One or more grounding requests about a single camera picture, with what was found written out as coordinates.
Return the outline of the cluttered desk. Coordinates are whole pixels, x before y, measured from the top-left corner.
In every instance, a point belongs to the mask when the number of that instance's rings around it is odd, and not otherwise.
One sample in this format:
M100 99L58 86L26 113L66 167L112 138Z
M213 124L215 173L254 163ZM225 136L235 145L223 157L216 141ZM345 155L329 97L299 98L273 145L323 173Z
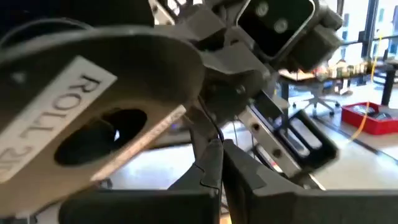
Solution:
M307 82L310 80L324 82L327 80L338 80L342 78L354 78L361 75L367 75L372 72L374 67L375 63L369 60L356 64L349 64L340 60L331 66L320 65L311 72L303 72L301 70L289 72L288 70L283 69L280 70L279 73L281 77L295 82Z

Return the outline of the office chair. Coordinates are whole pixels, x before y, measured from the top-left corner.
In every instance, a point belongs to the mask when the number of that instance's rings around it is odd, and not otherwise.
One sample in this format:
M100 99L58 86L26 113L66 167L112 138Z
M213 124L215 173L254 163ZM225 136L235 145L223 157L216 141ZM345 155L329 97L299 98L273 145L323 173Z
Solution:
M313 83L308 89L312 94L311 98L305 100L299 100L292 103L293 109L297 109L297 103L299 102L307 102L307 105L302 109L306 110L308 107L313 106L312 115L317 116L317 107L318 105L322 105L326 109L329 110L329 115L334 116L335 111L341 105L338 101L325 98L327 95L335 93L336 83L333 81L327 81L323 83Z

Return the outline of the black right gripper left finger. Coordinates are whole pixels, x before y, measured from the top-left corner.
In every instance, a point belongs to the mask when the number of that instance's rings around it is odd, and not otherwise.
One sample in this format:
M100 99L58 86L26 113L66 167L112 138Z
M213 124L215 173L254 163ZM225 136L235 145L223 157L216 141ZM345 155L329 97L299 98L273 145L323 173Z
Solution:
M95 190L64 201L59 224L219 224L223 144L203 154L166 190Z

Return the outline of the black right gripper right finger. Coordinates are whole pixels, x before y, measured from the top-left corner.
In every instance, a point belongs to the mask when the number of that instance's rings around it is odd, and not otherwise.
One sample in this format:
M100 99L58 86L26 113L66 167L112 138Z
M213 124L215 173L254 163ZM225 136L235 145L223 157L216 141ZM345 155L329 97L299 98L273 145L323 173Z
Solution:
M398 190L305 189L223 143L233 224L398 224Z

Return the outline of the red floor bin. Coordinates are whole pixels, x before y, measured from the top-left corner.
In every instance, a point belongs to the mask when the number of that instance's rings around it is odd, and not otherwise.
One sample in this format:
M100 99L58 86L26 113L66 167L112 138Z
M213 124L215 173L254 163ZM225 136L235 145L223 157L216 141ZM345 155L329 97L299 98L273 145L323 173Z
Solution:
M358 128L363 121L366 108L367 102L344 105L341 107L341 120ZM398 133L398 109L369 103L368 115L362 132L372 135Z

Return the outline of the black cord spool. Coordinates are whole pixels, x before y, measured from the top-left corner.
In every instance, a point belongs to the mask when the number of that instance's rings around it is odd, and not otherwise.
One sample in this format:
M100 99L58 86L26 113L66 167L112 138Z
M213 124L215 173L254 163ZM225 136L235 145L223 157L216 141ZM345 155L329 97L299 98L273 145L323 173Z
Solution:
M197 99L199 51L144 26L65 30L0 50L0 218L106 179Z

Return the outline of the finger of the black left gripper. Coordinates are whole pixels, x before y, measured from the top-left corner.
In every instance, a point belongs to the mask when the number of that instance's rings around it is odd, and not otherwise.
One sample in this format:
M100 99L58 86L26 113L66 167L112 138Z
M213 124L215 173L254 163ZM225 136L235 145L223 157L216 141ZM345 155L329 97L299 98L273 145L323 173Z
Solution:
M299 110L283 120L273 134L298 165L299 174L318 170L338 155L338 146L318 128L304 110Z
M215 125L199 104L189 107L186 113L186 125L190 130L194 150L204 150L214 139L223 142Z

